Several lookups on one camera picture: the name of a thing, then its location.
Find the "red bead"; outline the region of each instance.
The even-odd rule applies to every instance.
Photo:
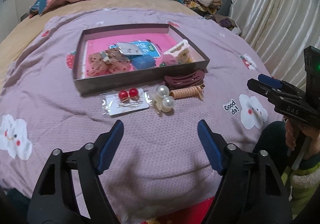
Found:
[[[126,99],[126,98],[128,98],[128,92],[126,92],[125,90],[121,90],[120,92],[119,92],[119,99],[120,100],[124,100],[124,99]]]
[[[130,96],[130,98],[137,97],[138,95],[139,95],[139,92],[138,92],[138,90],[137,90],[136,88],[129,90],[129,96]]]

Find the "peach coil hair tie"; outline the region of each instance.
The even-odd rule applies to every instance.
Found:
[[[204,84],[198,86],[192,86],[189,88],[178,89],[178,90],[171,90],[170,96],[174,99],[178,98],[189,98],[198,96],[201,100],[203,100],[203,88],[205,87]]]

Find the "white satin curtain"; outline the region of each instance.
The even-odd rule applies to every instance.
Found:
[[[229,16],[272,76],[305,89],[303,49],[320,49],[320,0],[232,0]]]

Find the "blue rubber pad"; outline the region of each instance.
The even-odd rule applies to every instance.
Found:
[[[258,81],[278,90],[278,89],[281,89],[282,88],[282,84],[279,80],[276,80],[276,79],[273,79],[267,75],[264,75],[264,74],[260,74],[258,76]]]
[[[110,137],[101,150],[100,159],[97,166],[97,170],[100,172],[100,174],[109,169],[109,166],[124,134],[123,123],[119,120],[114,130],[109,134]]]
[[[227,143],[220,134],[212,133],[204,120],[201,120],[198,123],[198,136],[212,169],[216,170],[221,175],[224,170],[222,165],[222,153],[223,148]]]

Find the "open box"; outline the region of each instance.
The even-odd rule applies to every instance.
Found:
[[[150,41],[158,47],[160,55],[179,43],[188,40],[190,57],[194,62],[153,67],[143,70],[108,74],[97,77],[85,77],[85,66],[90,51],[99,52],[108,49],[116,41]],[[204,70],[210,59],[177,28],[168,24],[129,24],[112,25],[84,30],[80,37],[73,66],[73,79],[78,91],[83,94],[112,90],[123,86],[161,80],[164,76],[187,75],[196,70]]]

